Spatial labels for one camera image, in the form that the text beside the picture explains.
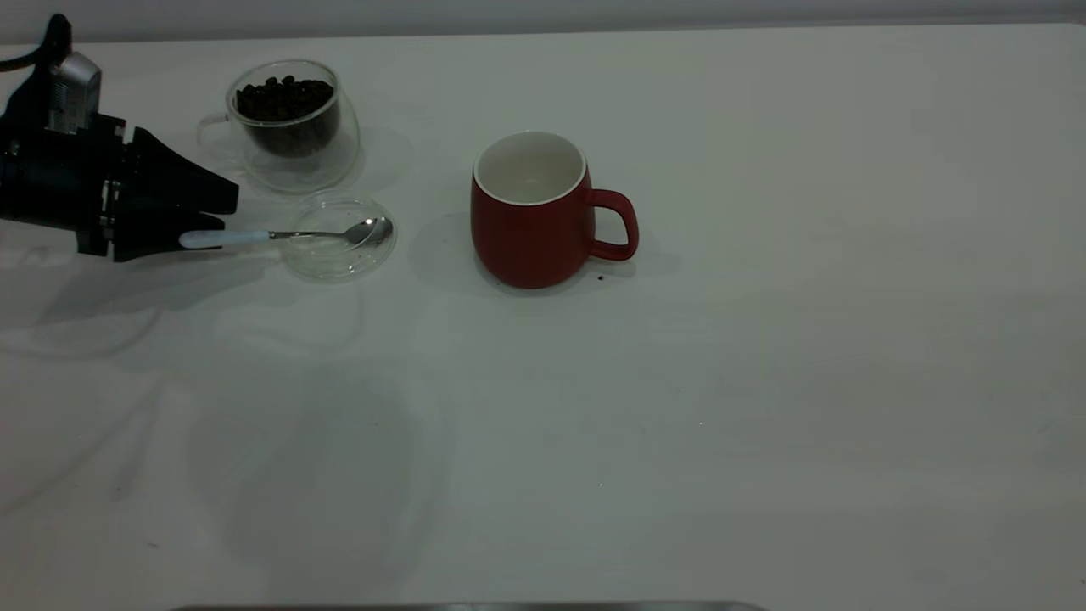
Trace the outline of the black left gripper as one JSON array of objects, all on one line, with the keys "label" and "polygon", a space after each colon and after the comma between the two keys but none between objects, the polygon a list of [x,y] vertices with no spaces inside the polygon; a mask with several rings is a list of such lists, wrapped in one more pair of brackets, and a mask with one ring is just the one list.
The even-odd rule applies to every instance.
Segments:
[{"label": "black left gripper", "polygon": [[[75,133],[3,117],[1,216],[76,236],[79,254],[114,262],[185,250],[190,231],[222,231],[210,214],[233,214],[240,187],[185,158],[142,127],[125,142],[126,120],[94,115]],[[132,212],[116,206],[126,194]]]}]

